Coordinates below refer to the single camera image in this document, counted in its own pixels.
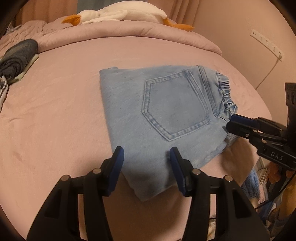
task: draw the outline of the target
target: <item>silver bolt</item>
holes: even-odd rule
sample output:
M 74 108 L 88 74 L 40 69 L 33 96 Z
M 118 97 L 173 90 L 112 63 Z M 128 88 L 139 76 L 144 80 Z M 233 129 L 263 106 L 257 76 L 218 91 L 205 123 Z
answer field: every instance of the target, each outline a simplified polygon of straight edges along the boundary
M 194 175 L 199 175 L 199 174 L 201 174 L 201 171 L 200 171 L 199 169 L 193 169 L 193 170 L 192 170 L 192 173 L 193 173 Z
M 232 176 L 226 175 L 224 178 L 225 178 L 225 180 L 228 181 L 228 182 L 232 182 L 232 181 L 233 181 Z
M 69 175 L 64 175 L 61 177 L 61 180 L 64 182 L 67 181 L 68 179 L 69 179 Z
M 93 169 L 93 173 L 94 174 L 99 174 L 99 173 L 101 173 L 102 172 L 102 169 L 101 168 L 95 168 L 95 169 Z

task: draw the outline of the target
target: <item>light blue denim jeans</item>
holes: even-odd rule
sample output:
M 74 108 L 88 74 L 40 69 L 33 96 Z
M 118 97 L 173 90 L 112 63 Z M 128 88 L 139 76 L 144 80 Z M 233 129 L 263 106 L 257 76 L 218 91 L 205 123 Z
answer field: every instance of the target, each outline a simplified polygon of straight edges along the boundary
M 203 66 L 161 66 L 100 71 L 112 149 L 122 146 L 122 172 L 140 200 L 175 183 L 168 160 L 177 146 L 200 168 L 233 135 L 226 123 L 237 111 L 226 76 Z

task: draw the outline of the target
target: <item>white power strip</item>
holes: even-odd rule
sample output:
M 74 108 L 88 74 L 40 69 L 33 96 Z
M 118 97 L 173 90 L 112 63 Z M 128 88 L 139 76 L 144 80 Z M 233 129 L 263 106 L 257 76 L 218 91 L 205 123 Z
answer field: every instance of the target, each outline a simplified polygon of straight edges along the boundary
M 258 40 L 260 43 L 262 43 L 272 53 L 274 53 L 274 55 L 277 58 L 279 58 L 279 56 L 281 55 L 282 58 L 280 59 L 280 61 L 283 61 L 284 53 L 273 42 L 271 42 L 269 39 L 267 39 L 265 36 L 263 36 L 261 33 L 259 33 L 258 31 L 256 31 L 255 29 L 252 29 L 250 35 L 253 38 L 255 38 L 256 40 Z

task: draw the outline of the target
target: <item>stuffed animal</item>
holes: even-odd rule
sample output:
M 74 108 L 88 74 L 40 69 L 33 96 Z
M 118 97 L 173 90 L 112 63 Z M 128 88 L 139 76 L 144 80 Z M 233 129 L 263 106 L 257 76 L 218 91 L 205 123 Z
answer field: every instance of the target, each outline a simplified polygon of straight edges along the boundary
M 71 23 L 73 26 L 98 23 L 102 21 L 147 21 L 160 23 L 170 27 L 191 31 L 194 28 L 186 24 L 173 24 L 164 11 L 143 1 L 123 1 L 114 3 L 98 11 L 83 10 L 79 14 L 66 17 L 62 23 Z

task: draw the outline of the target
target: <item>back pocket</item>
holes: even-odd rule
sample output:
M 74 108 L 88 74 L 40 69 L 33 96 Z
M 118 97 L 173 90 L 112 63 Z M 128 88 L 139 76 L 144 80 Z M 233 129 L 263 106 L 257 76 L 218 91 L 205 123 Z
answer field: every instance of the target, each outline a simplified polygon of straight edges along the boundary
M 146 80 L 142 113 L 167 141 L 210 122 L 205 98 L 188 69 Z

